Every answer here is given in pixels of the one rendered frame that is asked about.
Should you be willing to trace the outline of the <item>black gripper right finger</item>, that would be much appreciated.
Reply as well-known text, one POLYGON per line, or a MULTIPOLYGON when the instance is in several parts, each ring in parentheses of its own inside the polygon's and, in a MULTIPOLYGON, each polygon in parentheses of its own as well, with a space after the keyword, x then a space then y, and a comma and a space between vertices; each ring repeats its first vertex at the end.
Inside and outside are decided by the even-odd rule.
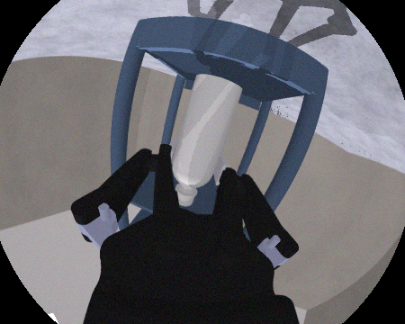
POLYGON ((250 241, 270 259, 274 270, 298 252, 297 242, 281 225, 252 177, 236 175, 223 151, 213 174, 218 185, 213 214, 220 216, 214 256, 221 265, 234 266, 246 254, 243 221, 250 241))

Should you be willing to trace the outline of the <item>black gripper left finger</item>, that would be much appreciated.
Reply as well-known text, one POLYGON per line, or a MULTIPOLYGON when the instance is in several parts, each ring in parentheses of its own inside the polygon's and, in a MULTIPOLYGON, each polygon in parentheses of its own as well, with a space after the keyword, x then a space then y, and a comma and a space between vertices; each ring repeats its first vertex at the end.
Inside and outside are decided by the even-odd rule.
POLYGON ((182 256, 187 235, 172 172, 178 138, 175 136, 169 145, 160 144, 158 154, 142 148, 99 188, 72 203, 71 211, 87 242, 101 248, 118 229, 117 222, 149 172, 156 172, 153 201, 156 251, 165 260, 182 256))

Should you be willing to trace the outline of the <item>grey bottle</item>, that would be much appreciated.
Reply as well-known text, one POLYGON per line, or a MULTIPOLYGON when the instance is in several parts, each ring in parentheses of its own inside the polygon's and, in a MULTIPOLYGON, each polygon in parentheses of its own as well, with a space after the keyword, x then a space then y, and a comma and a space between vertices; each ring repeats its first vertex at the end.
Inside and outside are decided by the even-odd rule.
POLYGON ((172 165, 179 205, 190 206, 196 188, 211 180, 241 93, 239 85, 225 78, 196 75, 172 165))

